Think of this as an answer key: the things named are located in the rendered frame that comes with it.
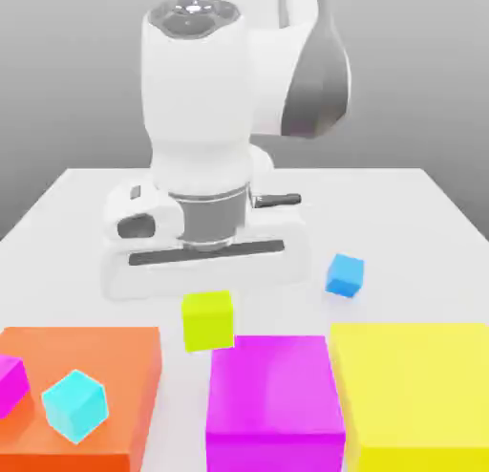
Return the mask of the small lime cube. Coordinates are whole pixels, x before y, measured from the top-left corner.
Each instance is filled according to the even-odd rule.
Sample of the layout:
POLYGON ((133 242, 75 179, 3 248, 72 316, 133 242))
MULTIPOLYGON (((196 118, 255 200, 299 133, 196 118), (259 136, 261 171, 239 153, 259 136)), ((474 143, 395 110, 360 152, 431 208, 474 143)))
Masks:
POLYGON ((184 346, 189 353, 234 346, 234 312, 229 291, 186 294, 181 315, 184 346))

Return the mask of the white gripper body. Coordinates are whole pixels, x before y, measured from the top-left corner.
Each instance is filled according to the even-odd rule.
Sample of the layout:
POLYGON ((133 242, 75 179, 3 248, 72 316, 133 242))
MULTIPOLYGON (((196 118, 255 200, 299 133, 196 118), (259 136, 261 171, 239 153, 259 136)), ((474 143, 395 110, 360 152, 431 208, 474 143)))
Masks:
POLYGON ((299 216, 253 216, 234 242, 197 251, 164 238, 119 239, 105 249, 101 289, 112 300, 297 283, 308 277, 310 252, 299 216))

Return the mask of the small magenta cube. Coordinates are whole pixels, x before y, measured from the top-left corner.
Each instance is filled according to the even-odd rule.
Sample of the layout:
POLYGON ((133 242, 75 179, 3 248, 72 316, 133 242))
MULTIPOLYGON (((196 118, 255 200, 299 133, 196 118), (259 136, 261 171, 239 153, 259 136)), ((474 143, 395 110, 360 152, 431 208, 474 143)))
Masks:
POLYGON ((29 390, 23 360, 0 354, 0 418, 5 418, 29 390))

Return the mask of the large magenta box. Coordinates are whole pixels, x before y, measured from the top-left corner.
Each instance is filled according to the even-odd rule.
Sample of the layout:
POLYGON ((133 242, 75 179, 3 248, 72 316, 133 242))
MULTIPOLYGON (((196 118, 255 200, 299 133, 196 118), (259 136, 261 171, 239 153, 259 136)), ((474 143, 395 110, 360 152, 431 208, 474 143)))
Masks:
POLYGON ((322 335, 241 335, 211 357, 206 472, 342 472, 346 429, 322 335))

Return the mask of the small cyan cube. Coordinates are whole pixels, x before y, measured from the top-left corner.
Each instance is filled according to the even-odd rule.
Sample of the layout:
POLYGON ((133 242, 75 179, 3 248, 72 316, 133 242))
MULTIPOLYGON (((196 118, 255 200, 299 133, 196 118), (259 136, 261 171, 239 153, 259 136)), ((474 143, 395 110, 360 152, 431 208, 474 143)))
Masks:
POLYGON ((41 401, 50 426, 73 444, 80 444, 109 417, 105 387, 79 370, 72 370, 41 401))

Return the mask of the large orange box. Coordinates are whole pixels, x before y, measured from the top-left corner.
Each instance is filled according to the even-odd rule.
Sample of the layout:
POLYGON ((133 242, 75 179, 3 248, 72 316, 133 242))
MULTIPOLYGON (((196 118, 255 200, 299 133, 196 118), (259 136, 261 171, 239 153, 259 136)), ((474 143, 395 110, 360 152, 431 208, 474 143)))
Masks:
POLYGON ((161 374, 156 328, 5 328, 30 392, 0 418, 0 472, 141 472, 161 374), (100 382, 109 417, 80 444, 46 420, 41 395, 71 370, 100 382))

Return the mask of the large yellow box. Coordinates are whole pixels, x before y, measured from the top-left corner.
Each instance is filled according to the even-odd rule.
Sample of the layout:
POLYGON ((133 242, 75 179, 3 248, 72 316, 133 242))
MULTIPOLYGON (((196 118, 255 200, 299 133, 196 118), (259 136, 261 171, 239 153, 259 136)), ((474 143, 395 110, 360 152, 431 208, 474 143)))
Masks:
POLYGON ((347 472, 489 472, 489 326, 334 323, 347 472))

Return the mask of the small blue cube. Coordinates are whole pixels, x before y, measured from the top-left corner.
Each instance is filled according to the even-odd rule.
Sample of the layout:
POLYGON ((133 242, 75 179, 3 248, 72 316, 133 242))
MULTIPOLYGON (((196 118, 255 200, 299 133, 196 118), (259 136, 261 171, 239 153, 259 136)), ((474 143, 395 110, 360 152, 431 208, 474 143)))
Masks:
POLYGON ((364 261, 336 254, 327 272, 326 292, 352 298, 363 286, 364 261))

